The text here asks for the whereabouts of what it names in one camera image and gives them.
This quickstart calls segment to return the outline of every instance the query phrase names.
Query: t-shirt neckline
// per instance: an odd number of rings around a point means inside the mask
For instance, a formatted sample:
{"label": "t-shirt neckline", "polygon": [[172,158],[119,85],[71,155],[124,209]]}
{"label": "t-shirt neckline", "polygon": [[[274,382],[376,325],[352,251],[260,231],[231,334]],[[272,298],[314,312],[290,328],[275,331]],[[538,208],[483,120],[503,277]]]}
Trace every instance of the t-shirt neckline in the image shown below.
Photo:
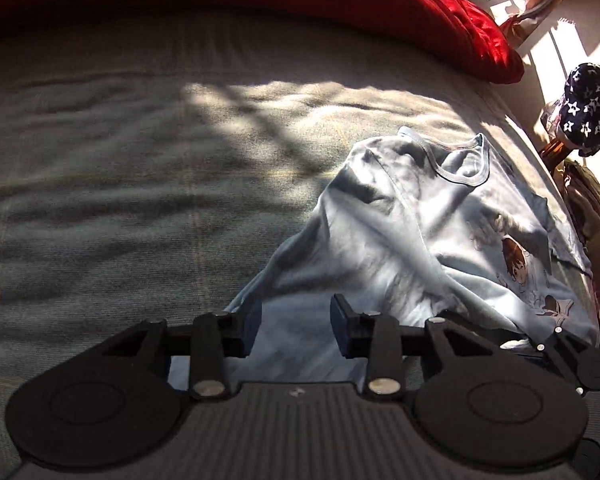
{"label": "t-shirt neckline", "polygon": [[[480,186],[480,184],[484,184],[487,178],[489,177],[489,143],[486,141],[483,134],[477,134],[473,139],[470,139],[466,142],[459,142],[454,144],[445,144],[443,142],[431,139],[430,137],[420,136],[419,134],[417,134],[416,132],[414,132],[406,126],[400,127],[400,129],[398,130],[398,135],[402,137],[409,137],[415,140],[424,150],[433,170],[436,171],[436,173],[439,174],[439,176],[441,176],[445,180],[454,182],[455,184],[466,184],[467,186],[476,187]],[[430,144],[436,144],[437,146],[440,146],[444,150],[450,152],[478,148],[480,168],[478,169],[477,173],[475,173],[472,176],[451,173],[450,171],[445,170],[438,164],[438,162],[436,161],[436,157],[431,151]]]}

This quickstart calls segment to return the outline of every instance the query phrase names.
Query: round black disc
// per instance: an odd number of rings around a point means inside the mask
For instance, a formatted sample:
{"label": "round black disc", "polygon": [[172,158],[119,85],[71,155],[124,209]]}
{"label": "round black disc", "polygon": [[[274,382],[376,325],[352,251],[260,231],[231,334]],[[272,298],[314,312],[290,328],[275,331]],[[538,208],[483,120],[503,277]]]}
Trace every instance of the round black disc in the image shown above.
{"label": "round black disc", "polygon": [[593,440],[584,438],[578,445],[576,454],[571,461],[582,480],[595,480],[600,473],[600,445]]}
{"label": "round black disc", "polygon": [[549,464],[587,424],[575,388],[517,359],[459,358],[418,391],[414,413],[443,449],[489,468]]}
{"label": "round black disc", "polygon": [[7,404],[21,452],[58,467],[110,466],[156,446],[176,424],[178,394],[144,368],[111,358],[68,365],[24,384]]}
{"label": "round black disc", "polygon": [[578,357],[576,373],[580,382],[588,390],[600,390],[600,349],[589,348]]}

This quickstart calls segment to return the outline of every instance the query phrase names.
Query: white wall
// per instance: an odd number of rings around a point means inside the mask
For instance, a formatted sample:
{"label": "white wall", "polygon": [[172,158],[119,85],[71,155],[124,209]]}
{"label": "white wall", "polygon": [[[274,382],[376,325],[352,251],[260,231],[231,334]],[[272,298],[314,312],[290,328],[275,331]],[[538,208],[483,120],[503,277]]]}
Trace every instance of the white wall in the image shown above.
{"label": "white wall", "polygon": [[[496,90],[520,125],[540,136],[544,133],[538,122],[542,107],[562,95],[566,75],[587,60],[600,64],[600,0],[564,0],[519,52],[526,64],[524,78],[515,85],[496,86]],[[600,181],[600,152],[584,164]]]}

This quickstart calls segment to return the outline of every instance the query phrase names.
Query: light blue t-shirt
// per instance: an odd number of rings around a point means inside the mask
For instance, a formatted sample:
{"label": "light blue t-shirt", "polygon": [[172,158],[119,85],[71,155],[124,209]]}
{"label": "light blue t-shirt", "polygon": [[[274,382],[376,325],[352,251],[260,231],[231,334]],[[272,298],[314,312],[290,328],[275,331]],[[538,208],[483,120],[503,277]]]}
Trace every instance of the light blue t-shirt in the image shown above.
{"label": "light blue t-shirt", "polygon": [[551,258],[589,272],[569,224],[557,224],[478,134],[444,145],[408,128],[354,145],[305,228],[232,301],[263,301],[251,355],[227,359],[230,381],[354,381],[365,360],[340,355],[330,299],[423,326],[453,310],[485,328],[544,340],[557,325],[595,343]]}

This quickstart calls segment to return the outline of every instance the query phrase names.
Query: folded cloth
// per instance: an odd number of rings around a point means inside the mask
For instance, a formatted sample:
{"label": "folded cloth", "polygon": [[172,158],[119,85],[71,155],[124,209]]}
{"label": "folded cloth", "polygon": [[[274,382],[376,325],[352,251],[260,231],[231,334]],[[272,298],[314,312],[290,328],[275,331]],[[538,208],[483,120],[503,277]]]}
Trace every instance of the folded cloth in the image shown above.
{"label": "folded cloth", "polygon": [[562,179],[560,194],[578,238],[586,244],[600,231],[600,183],[590,170],[572,160],[564,163]]}

